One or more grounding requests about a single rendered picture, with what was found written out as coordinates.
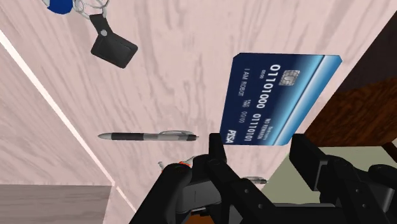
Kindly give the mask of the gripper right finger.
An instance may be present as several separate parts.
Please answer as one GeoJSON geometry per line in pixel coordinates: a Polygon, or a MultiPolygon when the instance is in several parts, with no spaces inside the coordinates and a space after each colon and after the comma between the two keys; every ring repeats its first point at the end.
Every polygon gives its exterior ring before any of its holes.
{"type": "Polygon", "coordinates": [[[397,224],[397,168],[371,165],[367,171],[323,153],[303,134],[294,134],[289,160],[308,187],[331,204],[320,218],[340,224],[397,224]]]}

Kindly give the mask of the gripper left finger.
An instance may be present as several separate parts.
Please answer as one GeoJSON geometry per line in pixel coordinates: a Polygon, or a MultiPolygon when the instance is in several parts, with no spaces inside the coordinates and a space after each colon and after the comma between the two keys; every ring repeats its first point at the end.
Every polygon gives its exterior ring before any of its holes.
{"type": "MultiPolygon", "coordinates": [[[[246,178],[240,178],[224,161],[225,152],[219,133],[209,135],[209,153],[204,156],[204,173],[221,196],[221,224],[229,224],[230,206],[242,216],[242,224],[272,224],[279,220],[279,211],[246,178]]],[[[185,224],[176,212],[176,204],[184,187],[193,177],[187,165],[167,165],[143,200],[129,224],[185,224]]]]}

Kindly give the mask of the dark blue bank card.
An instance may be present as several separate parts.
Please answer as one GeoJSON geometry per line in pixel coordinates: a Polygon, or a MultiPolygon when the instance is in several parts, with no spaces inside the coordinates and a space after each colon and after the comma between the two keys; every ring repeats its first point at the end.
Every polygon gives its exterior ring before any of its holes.
{"type": "Polygon", "coordinates": [[[223,143],[287,144],[341,63],[338,55],[237,54],[219,130],[223,143]]]}

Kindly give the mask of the grey and black pen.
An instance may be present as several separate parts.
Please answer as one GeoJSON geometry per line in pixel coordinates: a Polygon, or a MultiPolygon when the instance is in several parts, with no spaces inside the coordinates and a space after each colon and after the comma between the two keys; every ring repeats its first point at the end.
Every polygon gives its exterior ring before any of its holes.
{"type": "Polygon", "coordinates": [[[196,141],[199,137],[190,131],[167,130],[159,133],[112,132],[98,135],[112,141],[196,141]]]}

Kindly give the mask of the pale wooden table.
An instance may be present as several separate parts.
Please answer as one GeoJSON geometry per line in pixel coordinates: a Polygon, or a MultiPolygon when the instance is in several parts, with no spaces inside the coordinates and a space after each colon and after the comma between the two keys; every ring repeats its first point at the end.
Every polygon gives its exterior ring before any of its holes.
{"type": "Polygon", "coordinates": [[[305,131],[397,12],[397,0],[109,0],[138,51],[90,52],[92,24],[42,0],[0,0],[0,224],[126,224],[171,163],[208,149],[240,52],[337,54],[305,131]],[[99,134],[185,130],[196,141],[99,134]]]}

